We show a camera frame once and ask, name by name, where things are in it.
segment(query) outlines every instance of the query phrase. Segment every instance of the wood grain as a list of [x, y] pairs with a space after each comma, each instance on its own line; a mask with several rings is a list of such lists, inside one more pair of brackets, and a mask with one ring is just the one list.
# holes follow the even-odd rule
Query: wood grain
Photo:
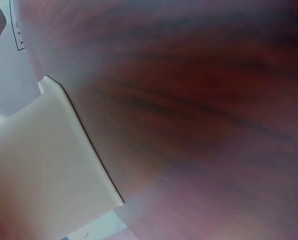
[[140, 240], [298, 240], [298, 1], [16, 0]]

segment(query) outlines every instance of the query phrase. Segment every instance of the dark wood surface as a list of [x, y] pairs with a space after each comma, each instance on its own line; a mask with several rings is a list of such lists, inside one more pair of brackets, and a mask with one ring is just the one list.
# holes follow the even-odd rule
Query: dark wood surface
[[140, 240], [298, 240], [298, 1], [15, 0]]

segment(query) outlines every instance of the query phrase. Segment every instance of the white wall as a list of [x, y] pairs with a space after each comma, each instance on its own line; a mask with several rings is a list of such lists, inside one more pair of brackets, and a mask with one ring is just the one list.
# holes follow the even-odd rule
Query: white wall
[[39, 95], [37, 79], [26, 50], [18, 51], [11, 25], [8, 0], [0, 0], [7, 26], [0, 38], [0, 115], [8, 117]]

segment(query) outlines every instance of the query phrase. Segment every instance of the white floor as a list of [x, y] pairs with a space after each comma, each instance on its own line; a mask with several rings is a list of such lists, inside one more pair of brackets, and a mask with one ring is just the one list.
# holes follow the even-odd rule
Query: white floor
[[103, 240], [125, 229], [125, 224], [111, 211], [68, 236], [69, 240]]
[[26, 50], [18, 51], [9, 0], [0, 0], [7, 26], [0, 38], [0, 116], [9, 117], [40, 96]]

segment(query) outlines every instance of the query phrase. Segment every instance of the wooden table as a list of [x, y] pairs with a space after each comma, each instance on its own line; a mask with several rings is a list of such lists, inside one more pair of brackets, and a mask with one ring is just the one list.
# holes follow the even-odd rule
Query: wooden table
[[140, 240], [298, 240], [298, 1], [15, 0]]

